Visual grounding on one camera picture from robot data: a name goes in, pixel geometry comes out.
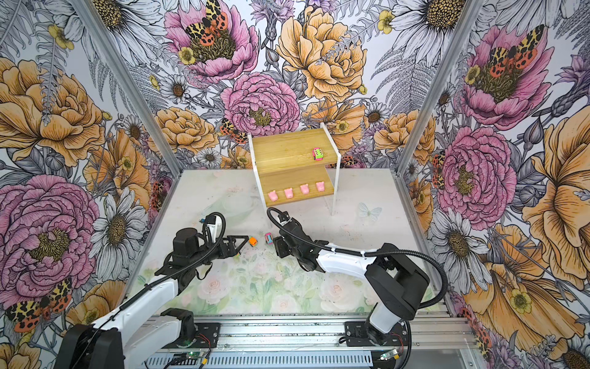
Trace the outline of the pink green toy truck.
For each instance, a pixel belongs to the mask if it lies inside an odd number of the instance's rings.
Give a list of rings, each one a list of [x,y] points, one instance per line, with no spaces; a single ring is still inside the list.
[[[312,154],[315,161],[322,161],[324,159],[324,153],[321,148],[314,148]]]

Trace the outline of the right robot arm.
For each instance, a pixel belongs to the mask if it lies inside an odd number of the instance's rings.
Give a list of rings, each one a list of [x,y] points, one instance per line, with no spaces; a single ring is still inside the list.
[[[427,306],[423,297],[430,277],[411,258],[436,266],[437,262],[430,256],[389,243],[376,250],[355,252],[326,241],[313,241],[295,219],[274,224],[279,228],[280,236],[274,244],[280,258],[295,257],[306,272],[343,274],[369,284],[378,296],[365,324],[373,344],[384,344],[397,323],[412,321],[416,312]]]

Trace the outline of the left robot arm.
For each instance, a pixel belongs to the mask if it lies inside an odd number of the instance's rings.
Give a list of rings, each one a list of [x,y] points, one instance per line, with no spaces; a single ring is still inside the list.
[[[72,327],[63,338],[55,367],[136,368],[169,344],[199,341],[192,312],[159,310],[192,283],[199,267],[233,258],[249,240],[247,235],[225,235],[210,226],[202,232],[179,230],[155,280],[106,316]]]

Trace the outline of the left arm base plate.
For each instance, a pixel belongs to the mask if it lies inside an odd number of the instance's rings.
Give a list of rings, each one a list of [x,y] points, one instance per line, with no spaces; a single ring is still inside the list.
[[[180,338],[164,346],[165,349],[216,348],[220,337],[221,324],[195,323],[187,332],[181,332]]]

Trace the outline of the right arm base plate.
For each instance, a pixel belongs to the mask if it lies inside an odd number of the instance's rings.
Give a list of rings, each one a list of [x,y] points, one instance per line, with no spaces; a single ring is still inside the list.
[[[348,347],[407,347],[410,333],[404,321],[395,324],[388,333],[378,331],[367,321],[346,321],[340,341]]]

